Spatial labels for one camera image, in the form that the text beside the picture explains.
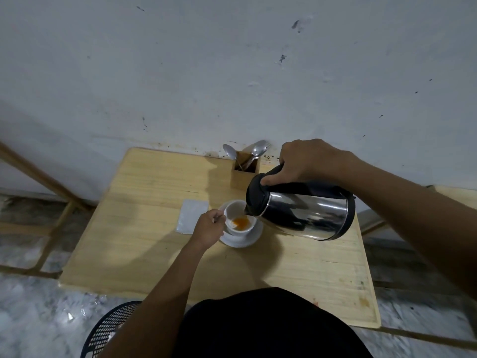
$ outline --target wooden table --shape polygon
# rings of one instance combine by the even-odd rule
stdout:
[[[233,161],[133,148],[68,261],[61,286],[144,297],[190,235],[175,232],[185,198],[245,198],[230,187]],[[260,164],[261,172],[273,166]],[[285,235],[265,226],[258,242],[234,249],[218,242],[199,264],[189,302],[279,286],[350,325],[381,324],[358,220],[334,241]]]

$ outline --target orange liquid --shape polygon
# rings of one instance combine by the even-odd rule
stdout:
[[[236,217],[232,220],[232,223],[235,225],[235,229],[243,231],[248,228],[249,221],[246,216]]]

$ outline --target person's right arm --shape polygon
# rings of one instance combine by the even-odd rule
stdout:
[[[403,239],[477,299],[477,210],[374,167],[321,139],[285,143],[264,185],[322,179],[353,192]]]

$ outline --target electric kettle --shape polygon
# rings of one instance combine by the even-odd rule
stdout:
[[[323,181],[262,186],[260,181],[281,171],[279,165],[260,173],[247,188],[245,214],[271,222],[290,235],[315,240],[335,240],[355,218],[353,194]]]

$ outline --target tiled floor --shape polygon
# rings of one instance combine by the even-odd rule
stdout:
[[[0,221],[50,224],[64,204],[32,199],[2,199]],[[44,270],[57,271],[90,216],[76,211]],[[0,236],[0,264],[29,267],[45,240]],[[409,250],[366,246],[374,280],[409,285],[419,291],[376,288],[382,324],[412,332],[475,341],[459,291]],[[79,357],[87,335],[110,309],[130,299],[58,288],[56,280],[0,274],[0,358]],[[430,294],[422,291],[445,292]],[[477,357],[477,352],[407,337],[354,328],[374,357]]]

